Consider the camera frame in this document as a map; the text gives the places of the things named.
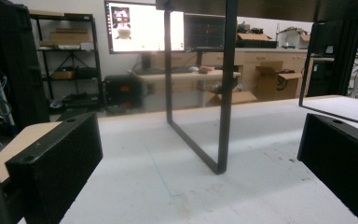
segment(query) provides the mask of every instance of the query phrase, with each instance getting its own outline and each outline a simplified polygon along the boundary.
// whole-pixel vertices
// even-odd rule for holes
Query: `table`
[[[311,97],[305,102],[358,118],[358,99]],[[352,106],[339,108],[347,104]],[[164,112],[100,118],[103,160],[62,223],[358,223],[296,159],[309,112],[295,99],[232,106],[223,175],[191,150]],[[217,156],[217,107],[173,115]],[[57,124],[27,127],[0,157],[25,148]],[[358,123],[351,125],[358,128]]]
[[[142,82],[142,93],[143,93],[143,100],[145,106],[145,97],[148,95],[147,92],[147,84],[159,84],[165,85],[165,75],[164,74],[157,74],[157,75],[143,75],[139,76],[136,75]],[[216,80],[221,79],[223,76],[222,70],[213,70],[208,72],[208,74],[199,74],[199,73],[180,73],[180,74],[172,74],[172,81],[180,81],[180,80],[189,80],[194,81],[197,80],[200,82],[199,89],[198,89],[198,106],[205,107],[206,106],[206,81],[207,80]],[[234,77],[240,77],[241,73],[235,72]],[[191,98],[191,95],[186,95],[185,98]]]

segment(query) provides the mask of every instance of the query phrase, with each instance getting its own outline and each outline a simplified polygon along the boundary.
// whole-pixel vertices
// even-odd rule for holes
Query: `cabinet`
[[[197,55],[194,52],[173,53],[172,66],[193,66],[196,64]],[[307,51],[305,49],[236,49],[234,66],[237,67],[238,72],[241,73],[240,80],[238,80],[245,91],[250,91],[257,95],[259,72],[256,67],[262,62],[283,61],[283,68],[293,69],[296,72],[302,72],[307,58]],[[152,66],[164,66],[164,54],[156,53],[152,55]],[[202,55],[203,65],[222,65],[223,52],[206,52]],[[207,84],[214,84],[218,80],[210,80]],[[197,87],[195,83],[186,83],[186,90],[195,90]],[[301,92],[301,79],[297,84],[296,97],[299,97]]]
[[[74,90],[62,99],[65,107],[101,107],[103,83],[92,14],[41,15],[31,12],[31,19],[37,28],[37,51],[44,65],[43,80],[48,86],[49,99],[57,98],[54,84],[61,82],[61,87]]]

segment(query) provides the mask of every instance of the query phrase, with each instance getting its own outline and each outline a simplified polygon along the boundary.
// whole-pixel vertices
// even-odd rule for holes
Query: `white wall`
[[[70,13],[91,13],[95,17],[97,26],[98,45],[101,60],[101,70],[103,78],[108,75],[126,74],[129,68],[136,64],[138,55],[128,54],[109,54],[107,44],[106,25],[104,21],[104,7],[103,0],[90,1],[90,0],[11,0],[15,4],[23,4],[29,9],[40,9],[58,12]],[[143,2],[154,4],[155,0],[132,0],[126,2]],[[310,31],[311,23],[309,22],[293,22],[293,21],[273,21],[273,20],[260,20],[252,18],[239,18],[239,23],[245,20],[246,23],[251,24],[252,27],[264,28],[264,32],[275,38],[277,24],[279,23],[282,30],[289,27],[302,27]]]

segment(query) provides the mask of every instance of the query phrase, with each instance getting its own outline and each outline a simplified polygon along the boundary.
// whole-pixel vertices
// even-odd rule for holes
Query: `black metal frame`
[[[59,223],[102,158],[95,113],[63,121],[5,162],[0,223]]]
[[[338,94],[342,94],[342,90],[348,84],[350,77],[348,73],[350,68],[345,63],[349,58],[354,59],[354,42],[358,38],[358,0],[226,0],[226,1],[211,1],[211,0],[156,0],[156,8],[165,10],[165,67],[166,67],[166,105],[167,105],[167,121],[181,135],[181,137],[191,146],[191,148],[200,156],[200,158],[216,173],[222,174],[227,169],[227,153],[228,153],[228,139],[229,139],[229,126],[231,114],[231,90],[227,88],[230,86],[233,60],[235,54],[235,40],[231,39],[236,35],[231,30],[231,23],[237,19],[237,16],[246,16],[253,18],[265,18],[274,20],[288,20],[288,21],[345,21],[348,25],[341,36],[341,46],[349,46],[339,52],[339,57],[336,60],[339,66],[335,69],[335,74],[346,74],[336,76],[336,88]],[[220,114],[220,133],[219,133],[219,148],[218,148],[218,161],[214,161],[205,153],[200,146],[195,143],[172,118],[172,86],[171,86],[171,34],[170,34],[170,16],[171,11],[184,11],[187,13],[199,14],[214,14],[226,15],[226,29],[225,31],[225,48],[224,48],[224,62],[223,62],[223,92],[222,104]],[[310,64],[310,54],[307,55],[306,67]],[[310,110],[315,110],[328,115],[343,118],[341,116],[328,113],[315,108],[307,107],[302,104],[305,90],[305,82],[307,75],[303,78],[302,91],[299,100],[299,106],[305,107]]]
[[[330,94],[346,96],[348,86],[351,80],[352,63],[356,55],[356,47],[358,40],[358,19],[346,20],[343,22],[341,36],[339,37],[339,44],[334,60],[333,80]],[[310,37],[310,49],[314,43],[315,32],[311,32]],[[313,110],[325,115],[334,116],[336,118],[345,119],[348,121],[358,123],[358,119],[351,119],[348,117],[340,116],[334,113],[330,113],[321,109],[304,105],[305,89],[307,87],[308,71],[310,67],[311,51],[307,53],[307,59],[305,62],[304,76],[301,84],[301,92],[298,100],[298,105],[309,110]]]
[[[358,129],[309,113],[297,158],[358,217]]]
[[[177,123],[172,116],[172,64],[171,64],[171,11],[172,6],[165,6],[164,26],[165,26],[165,86],[166,86],[166,110],[167,121],[173,129],[186,141],[194,152],[214,171],[217,175],[224,173],[227,169],[228,140],[231,119],[231,92],[234,75],[235,37],[237,35],[237,7],[238,0],[226,2],[226,30],[224,59],[223,59],[223,78],[222,78],[222,103],[220,112],[220,133],[217,161],[212,159]]]

